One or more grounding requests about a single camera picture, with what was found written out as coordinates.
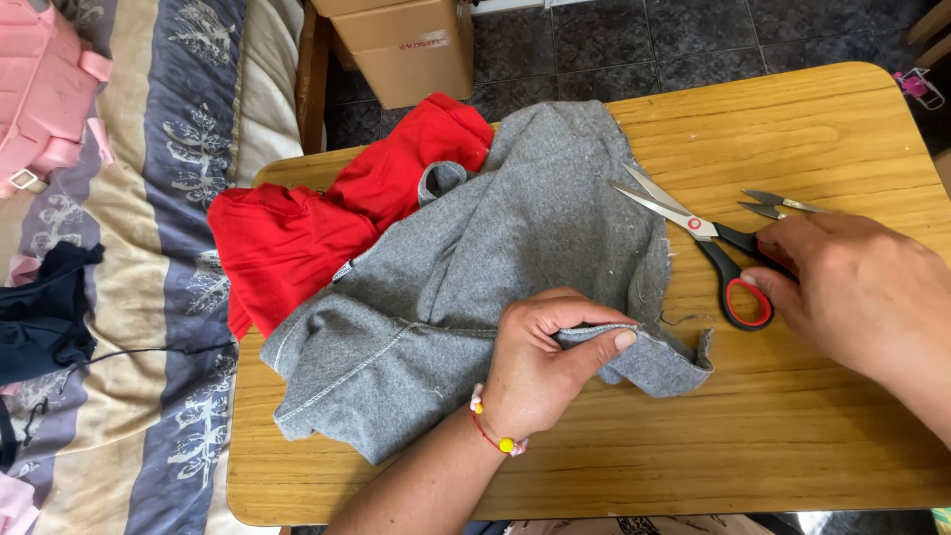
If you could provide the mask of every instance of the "navy blue garment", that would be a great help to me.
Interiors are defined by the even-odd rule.
[[[103,249],[59,242],[35,282],[0,287],[0,385],[88,362],[96,342],[83,323],[83,266],[102,262]]]

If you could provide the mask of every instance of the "wooden chair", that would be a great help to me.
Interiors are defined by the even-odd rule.
[[[944,27],[951,24],[951,0],[941,0],[941,2],[928,12],[918,24],[908,32],[909,45],[921,45],[938,34]],[[931,69],[944,56],[951,53],[951,34],[945,36],[933,47],[926,50],[915,67],[922,69]]]

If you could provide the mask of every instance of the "red garment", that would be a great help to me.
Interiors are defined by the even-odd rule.
[[[419,209],[419,179],[433,162],[482,167],[494,131],[476,109],[433,93],[393,133],[366,148],[320,195],[270,184],[226,189],[208,224],[231,281],[228,327],[264,336],[383,231]]]

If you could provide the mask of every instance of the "red and black scissors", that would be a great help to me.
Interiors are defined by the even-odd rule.
[[[766,256],[759,248],[759,241],[756,235],[749,232],[740,232],[726,225],[711,223],[705,219],[699,218],[689,212],[677,201],[667,195],[659,186],[654,184],[647,176],[627,164],[621,164],[624,169],[634,177],[634,180],[641,185],[648,193],[645,195],[640,191],[609,180],[608,184],[624,193],[631,199],[637,201],[645,208],[648,208],[677,225],[685,228],[687,232],[696,240],[697,247],[704,251],[707,258],[717,268],[720,275],[720,309],[732,325],[742,330],[759,330],[769,325],[773,318],[773,306],[769,299],[759,288],[747,283],[740,278],[740,267],[720,248],[713,243],[712,238],[730,244],[734,248],[741,250],[745,255],[755,258],[770,268],[778,269],[786,275],[791,275],[789,271]],[[759,303],[759,317],[752,321],[747,321],[736,315],[729,301],[729,291],[739,285],[748,290]]]

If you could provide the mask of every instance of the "mattress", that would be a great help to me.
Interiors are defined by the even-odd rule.
[[[80,36],[114,62],[91,135],[49,188],[0,201],[0,278],[15,253],[101,243],[86,270],[112,351],[192,351],[232,341],[228,280],[205,213],[224,188],[301,155],[294,113],[298,0],[65,0]],[[224,498],[237,346],[118,355],[4,396],[19,442],[10,476],[35,488],[34,534],[277,533],[239,523]]]

